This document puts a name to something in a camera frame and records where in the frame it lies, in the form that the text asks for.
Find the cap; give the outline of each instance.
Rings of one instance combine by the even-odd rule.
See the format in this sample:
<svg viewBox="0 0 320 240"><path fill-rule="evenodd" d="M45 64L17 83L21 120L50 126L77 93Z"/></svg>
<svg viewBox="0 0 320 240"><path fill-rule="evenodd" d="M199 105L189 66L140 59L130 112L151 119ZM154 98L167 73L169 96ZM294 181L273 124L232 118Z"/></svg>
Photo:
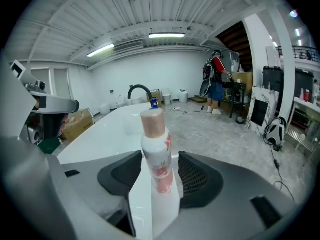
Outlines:
<svg viewBox="0 0 320 240"><path fill-rule="evenodd" d="M143 111L141 119L146 137L155 139L165 134L165 116L161 108Z"/></svg>

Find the sneaker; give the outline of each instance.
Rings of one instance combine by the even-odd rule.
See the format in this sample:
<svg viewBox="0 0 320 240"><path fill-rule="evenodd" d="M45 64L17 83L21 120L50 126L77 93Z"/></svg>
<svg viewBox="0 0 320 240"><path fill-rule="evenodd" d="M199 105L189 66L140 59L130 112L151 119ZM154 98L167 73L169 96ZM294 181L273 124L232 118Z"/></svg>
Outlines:
<svg viewBox="0 0 320 240"><path fill-rule="evenodd" d="M219 109L214 109L214 110L212 111L212 115L214 115L214 116L220 116L220 115L221 115L221 112L220 112Z"/></svg>

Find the blue shorts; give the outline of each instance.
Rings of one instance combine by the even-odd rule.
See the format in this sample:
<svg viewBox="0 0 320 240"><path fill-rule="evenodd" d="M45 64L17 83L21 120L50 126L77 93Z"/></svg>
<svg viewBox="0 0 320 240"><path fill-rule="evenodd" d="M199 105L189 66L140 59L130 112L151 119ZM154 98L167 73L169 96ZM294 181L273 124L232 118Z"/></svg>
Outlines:
<svg viewBox="0 0 320 240"><path fill-rule="evenodd" d="M215 102L222 101L224 96L224 89L221 84L217 82L212 82L210 89L208 91L208 98L214 100Z"/></svg>

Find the concrete floor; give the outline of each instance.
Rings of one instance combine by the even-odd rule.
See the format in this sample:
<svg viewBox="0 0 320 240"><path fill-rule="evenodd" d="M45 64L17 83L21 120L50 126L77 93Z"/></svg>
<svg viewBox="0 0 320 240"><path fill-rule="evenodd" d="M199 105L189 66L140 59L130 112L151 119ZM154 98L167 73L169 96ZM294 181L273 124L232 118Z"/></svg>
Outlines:
<svg viewBox="0 0 320 240"><path fill-rule="evenodd" d="M207 113L207 105L202 112L186 113L175 111L174 108L193 112L200 111L202 105L194 102L173 102L163 106L165 124L171 133L172 155L176 157L179 151L190 152L207 156L233 165L250 169L261 175L273 184L280 180L275 168L270 146L265 144L256 133L244 125L235 122L229 114L222 115ZM94 118L97 123L104 116ZM59 153L68 146L61 145L54 154ZM273 151L275 159L280 164L280 173L285 183L293 194L296 203L301 203L314 186L316 168L306 161L305 156L295 150L288 141L283 144L283 151ZM175 175L178 175L178 161L172 160ZM285 187L282 191L288 195Z"/></svg>

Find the red bottle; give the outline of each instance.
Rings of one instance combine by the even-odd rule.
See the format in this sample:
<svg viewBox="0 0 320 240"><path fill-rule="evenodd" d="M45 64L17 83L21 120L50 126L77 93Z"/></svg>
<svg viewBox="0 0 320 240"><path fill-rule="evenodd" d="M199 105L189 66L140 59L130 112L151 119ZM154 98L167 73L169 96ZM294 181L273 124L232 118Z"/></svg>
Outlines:
<svg viewBox="0 0 320 240"><path fill-rule="evenodd" d="M305 94L304 94L304 101L305 101L305 102L308 102L308 101L309 101L309 95L310 95L309 90L305 90Z"/></svg>

